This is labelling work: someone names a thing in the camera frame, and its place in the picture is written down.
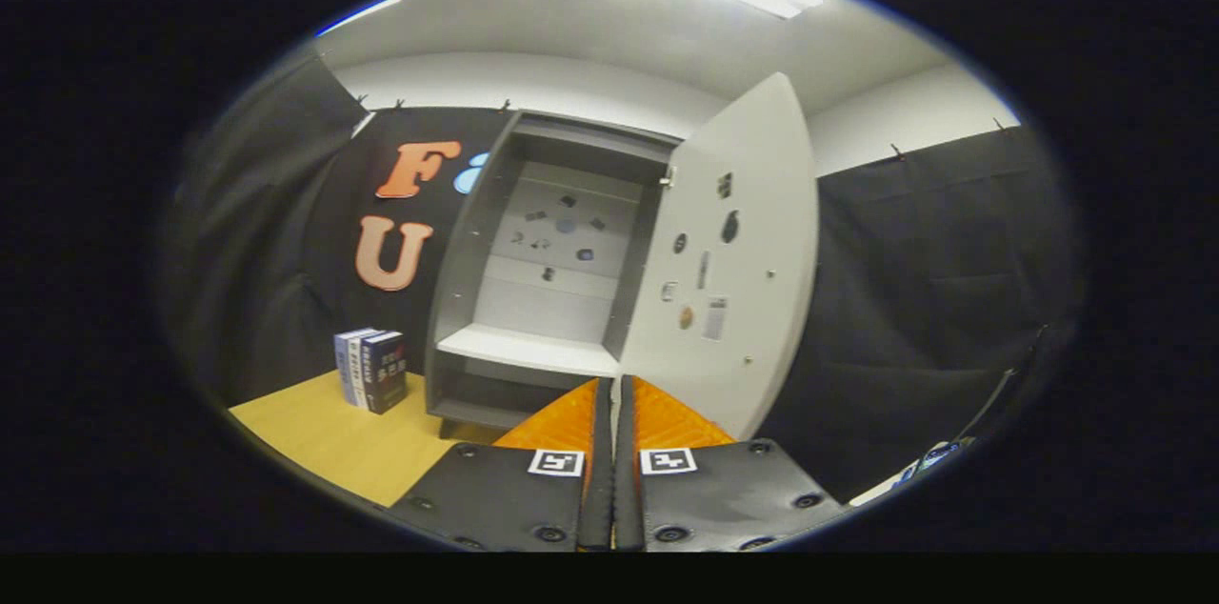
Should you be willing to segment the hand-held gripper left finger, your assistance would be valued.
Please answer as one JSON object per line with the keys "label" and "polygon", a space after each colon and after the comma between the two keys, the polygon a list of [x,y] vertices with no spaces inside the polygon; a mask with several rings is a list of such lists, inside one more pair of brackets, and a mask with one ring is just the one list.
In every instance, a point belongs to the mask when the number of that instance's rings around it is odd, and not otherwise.
{"label": "hand-held gripper left finger", "polygon": [[490,445],[453,444],[393,517],[467,552],[608,552],[610,392],[610,381],[590,381]]}

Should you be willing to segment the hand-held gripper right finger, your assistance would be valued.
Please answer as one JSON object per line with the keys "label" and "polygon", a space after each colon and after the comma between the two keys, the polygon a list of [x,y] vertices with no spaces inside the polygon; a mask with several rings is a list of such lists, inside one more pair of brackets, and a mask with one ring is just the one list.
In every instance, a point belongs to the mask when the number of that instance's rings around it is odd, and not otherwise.
{"label": "hand-held gripper right finger", "polygon": [[774,440],[735,442],[624,375],[616,430],[618,552],[775,552],[848,514]]}

